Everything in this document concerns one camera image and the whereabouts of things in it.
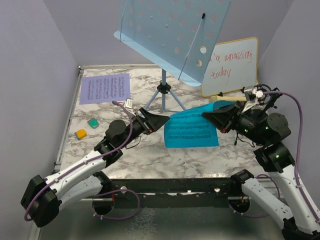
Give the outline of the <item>cream toy microphone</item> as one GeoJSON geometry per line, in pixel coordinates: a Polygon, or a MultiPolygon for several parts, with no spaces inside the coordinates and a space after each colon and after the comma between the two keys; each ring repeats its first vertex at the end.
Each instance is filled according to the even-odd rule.
{"type": "Polygon", "coordinates": [[[219,96],[219,95],[211,96],[209,99],[210,103],[217,102],[217,101],[246,102],[247,99],[244,96],[219,96]]]}

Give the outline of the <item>cyan sheet music page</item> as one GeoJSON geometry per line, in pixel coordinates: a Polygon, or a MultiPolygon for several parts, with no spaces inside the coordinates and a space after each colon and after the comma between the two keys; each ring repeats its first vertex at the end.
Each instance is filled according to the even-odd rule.
{"type": "Polygon", "coordinates": [[[174,113],[164,125],[164,145],[166,148],[218,147],[216,128],[202,113],[211,112],[213,103],[208,103],[186,111],[174,113]]]}

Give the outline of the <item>black tripod with shock mount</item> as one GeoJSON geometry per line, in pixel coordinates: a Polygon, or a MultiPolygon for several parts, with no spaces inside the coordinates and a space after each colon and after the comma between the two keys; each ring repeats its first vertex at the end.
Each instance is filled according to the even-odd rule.
{"type": "MultiPolygon", "coordinates": [[[[261,92],[263,92],[263,93],[272,90],[267,84],[263,84],[263,83],[262,83],[262,84],[257,84],[257,85],[255,85],[254,88],[255,88],[257,91],[261,91],[261,92]]],[[[267,95],[264,95],[264,97],[259,98],[259,99],[257,100],[257,104],[256,104],[256,105],[257,105],[257,106],[265,106],[265,107],[264,107],[264,110],[267,110],[267,109],[266,109],[266,105],[267,105],[270,101],[271,101],[271,98],[270,98],[269,96],[267,96],[267,95]]],[[[234,141],[234,145],[235,145],[235,146],[237,145],[238,140],[239,140],[240,142],[249,144],[252,148],[255,147],[255,144],[254,144],[253,141],[252,141],[252,143],[250,143],[250,142],[248,142],[248,141],[242,140],[242,139],[239,138],[239,134],[236,133],[236,138],[235,138],[235,141],[234,141]]]]}

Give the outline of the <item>black round-base mic stand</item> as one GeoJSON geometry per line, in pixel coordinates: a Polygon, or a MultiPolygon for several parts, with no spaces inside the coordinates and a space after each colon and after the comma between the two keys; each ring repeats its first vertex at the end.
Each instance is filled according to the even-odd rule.
{"type": "Polygon", "coordinates": [[[263,110],[267,111],[270,108],[277,109],[277,106],[275,106],[275,102],[281,96],[282,96],[281,93],[264,94],[263,103],[264,103],[265,107],[263,110]]]}

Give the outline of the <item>lilac sheet music page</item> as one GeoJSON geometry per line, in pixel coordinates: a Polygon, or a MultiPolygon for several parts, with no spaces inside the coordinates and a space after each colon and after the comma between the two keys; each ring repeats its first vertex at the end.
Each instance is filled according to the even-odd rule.
{"type": "Polygon", "coordinates": [[[129,73],[83,77],[81,80],[80,105],[122,102],[130,97],[129,73]]]}

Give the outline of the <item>light blue music stand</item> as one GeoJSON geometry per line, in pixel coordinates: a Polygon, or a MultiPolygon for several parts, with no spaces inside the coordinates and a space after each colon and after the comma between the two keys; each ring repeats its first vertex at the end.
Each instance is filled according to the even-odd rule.
{"type": "Polygon", "coordinates": [[[120,0],[114,37],[162,69],[154,95],[177,96],[169,88],[171,74],[191,87],[202,84],[230,0],[120,0]]]}

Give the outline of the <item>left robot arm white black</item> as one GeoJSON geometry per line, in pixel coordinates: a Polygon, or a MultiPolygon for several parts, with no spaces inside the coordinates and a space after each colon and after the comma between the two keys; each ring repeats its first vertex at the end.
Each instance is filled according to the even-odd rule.
{"type": "Polygon", "coordinates": [[[125,110],[129,124],[113,120],[103,139],[81,160],[47,177],[31,178],[20,201],[25,210],[24,220],[41,228],[73,202],[113,194],[111,181],[102,170],[115,163],[132,140],[158,131],[170,120],[169,116],[153,114],[144,108],[139,111],[140,114],[131,115],[125,110]]]}

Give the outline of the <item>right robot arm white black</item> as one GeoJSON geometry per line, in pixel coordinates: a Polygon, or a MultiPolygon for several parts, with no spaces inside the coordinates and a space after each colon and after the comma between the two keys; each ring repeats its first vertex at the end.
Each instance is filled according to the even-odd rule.
{"type": "Polygon", "coordinates": [[[243,193],[253,199],[277,223],[286,240],[318,240],[320,223],[312,215],[308,203],[314,206],[308,193],[301,193],[302,182],[295,175],[298,165],[283,139],[291,134],[286,117],[280,113],[267,114],[259,108],[244,111],[245,104],[233,104],[202,113],[202,116],[221,133],[236,131],[259,148],[253,153],[259,165],[280,189],[285,203],[264,189],[247,170],[232,175],[229,189],[236,195],[243,193]]]}

